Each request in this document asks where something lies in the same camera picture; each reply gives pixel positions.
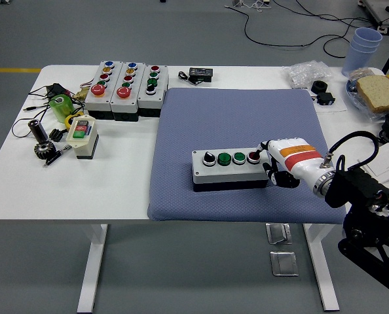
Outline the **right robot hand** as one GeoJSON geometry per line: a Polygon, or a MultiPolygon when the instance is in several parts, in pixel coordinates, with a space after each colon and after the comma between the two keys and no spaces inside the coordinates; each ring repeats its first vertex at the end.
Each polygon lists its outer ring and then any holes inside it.
{"type": "Polygon", "coordinates": [[[322,155],[302,138],[262,142],[249,157],[258,160],[264,150],[269,161],[263,163],[263,169],[276,186],[296,188],[303,180],[317,194],[333,175],[334,168],[325,165],[322,155]]]}

